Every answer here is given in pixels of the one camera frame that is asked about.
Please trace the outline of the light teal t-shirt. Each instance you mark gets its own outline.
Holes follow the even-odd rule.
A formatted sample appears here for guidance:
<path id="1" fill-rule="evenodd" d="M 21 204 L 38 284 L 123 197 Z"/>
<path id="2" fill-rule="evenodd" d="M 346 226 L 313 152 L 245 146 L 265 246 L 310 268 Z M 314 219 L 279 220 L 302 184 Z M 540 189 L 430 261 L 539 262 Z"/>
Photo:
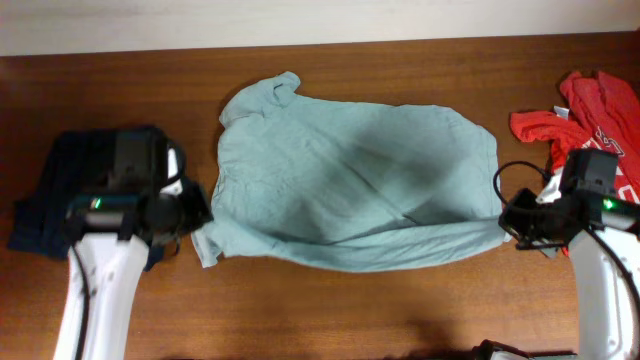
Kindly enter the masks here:
<path id="1" fill-rule="evenodd" d="M 500 246 L 495 137 L 455 110 L 310 98 L 291 72 L 220 115 L 205 267 L 273 257 L 353 273 L 439 266 Z"/>

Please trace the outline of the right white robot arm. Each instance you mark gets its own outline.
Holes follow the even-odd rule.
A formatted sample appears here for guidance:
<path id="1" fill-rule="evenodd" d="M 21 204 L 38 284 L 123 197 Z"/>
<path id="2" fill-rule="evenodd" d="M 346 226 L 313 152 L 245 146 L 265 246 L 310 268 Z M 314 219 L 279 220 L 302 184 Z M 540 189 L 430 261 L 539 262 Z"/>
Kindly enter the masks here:
<path id="1" fill-rule="evenodd" d="M 565 249 L 579 305 L 577 352 L 519 350 L 485 340 L 480 360 L 636 359 L 639 356 L 639 207 L 616 195 L 618 155 L 570 151 L 557 184 L 507 201 L 500 226 L 519 250 Z"/>

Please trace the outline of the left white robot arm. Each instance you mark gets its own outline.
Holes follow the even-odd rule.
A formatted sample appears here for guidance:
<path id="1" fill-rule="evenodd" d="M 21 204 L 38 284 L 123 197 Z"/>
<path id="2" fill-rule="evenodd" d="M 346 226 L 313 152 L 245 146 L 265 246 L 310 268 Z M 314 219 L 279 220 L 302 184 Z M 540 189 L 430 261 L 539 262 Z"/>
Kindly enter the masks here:
<path id="1" fill-rule="evenodd" d="M 184 152 L 154 127 L 120 129 L 97 151 L 64 221 L 69 282 L 54 356 L 121 359 L 132 306 L 152 249 L 179 244 L 212 221 Z"/>

